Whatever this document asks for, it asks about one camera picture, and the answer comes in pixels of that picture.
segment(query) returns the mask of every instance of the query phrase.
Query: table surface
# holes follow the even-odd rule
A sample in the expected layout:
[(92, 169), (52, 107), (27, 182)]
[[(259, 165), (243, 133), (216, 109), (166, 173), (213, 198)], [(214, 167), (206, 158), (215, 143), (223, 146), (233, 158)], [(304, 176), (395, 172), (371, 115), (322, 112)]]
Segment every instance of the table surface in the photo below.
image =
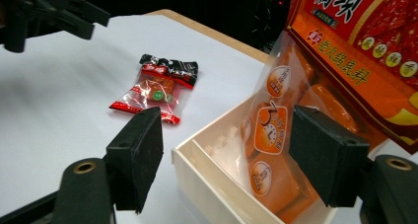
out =
[[(196, 61), (199, 75), (181, 91), (181, 123), (163, 124), (143, 212), (117, 211), (117, 222), (207, 223), (177, 185), (171, 150), (249, 97), (268, 55), (170, 10), (113, 18), (91, 40), (56, 33), (27, 39), (21, 54), (0, 48), (0, 216), (58, 190), (70, 164), (105, 154), (132, 117), (108, 106), (133, 86), (144, 53)], [(358, 208), (334, 223), (356, 223)]]

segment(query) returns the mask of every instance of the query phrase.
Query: candy wrapper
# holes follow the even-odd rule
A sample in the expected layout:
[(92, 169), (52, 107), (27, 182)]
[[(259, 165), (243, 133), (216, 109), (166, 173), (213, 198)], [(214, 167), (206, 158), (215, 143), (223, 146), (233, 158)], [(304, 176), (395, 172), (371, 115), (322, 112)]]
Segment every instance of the candy wrapper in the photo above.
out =
[(139, 63), (141, 70), (135, 85), (110, 108), (137, 113), (160, 107), (163, 121), (179, 123), (180, 94), (183, 90), (193, 89), (197, 80), (197, 63), (157, 58), (150, 54), (142, 55)]

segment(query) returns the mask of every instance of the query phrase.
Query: white box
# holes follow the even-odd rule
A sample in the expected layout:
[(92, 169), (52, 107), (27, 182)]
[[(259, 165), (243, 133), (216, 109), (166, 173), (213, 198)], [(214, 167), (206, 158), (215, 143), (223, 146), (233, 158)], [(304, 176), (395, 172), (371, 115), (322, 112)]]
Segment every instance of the white box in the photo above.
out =
[[(239, 128), (249, 98), (226, 112), (172, 150), (178, 184), (211, 223), (283, 223), (240, 186), (205, 152), (205, 147), (229, 128)], [(294, 223), (330, 223), (336, 208), (326, 208), (319, 199)]]

